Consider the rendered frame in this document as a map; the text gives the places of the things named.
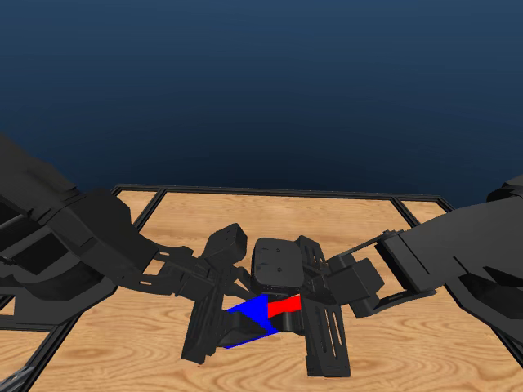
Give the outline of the blue hollow socket block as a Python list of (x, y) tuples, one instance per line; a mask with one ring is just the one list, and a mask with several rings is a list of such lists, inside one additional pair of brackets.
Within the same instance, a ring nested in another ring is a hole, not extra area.
[(227, 312), (229, 314), (234, 312), (241, 312), (244, 314), (254, 314), (267, 317), (268, 302), (268, 295), (260, 295), (239, 305), (233, 306), (232, 308), (229, 308)]

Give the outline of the thin red peg bar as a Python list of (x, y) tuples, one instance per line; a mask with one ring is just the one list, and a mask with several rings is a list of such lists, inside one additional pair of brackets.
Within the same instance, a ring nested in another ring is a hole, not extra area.
[(281, 300), (269, 301), (267, 303), (267, 318), (272, 319), (283, 313), (293, 313), (302, 309), (301, 296), (299, 294)]

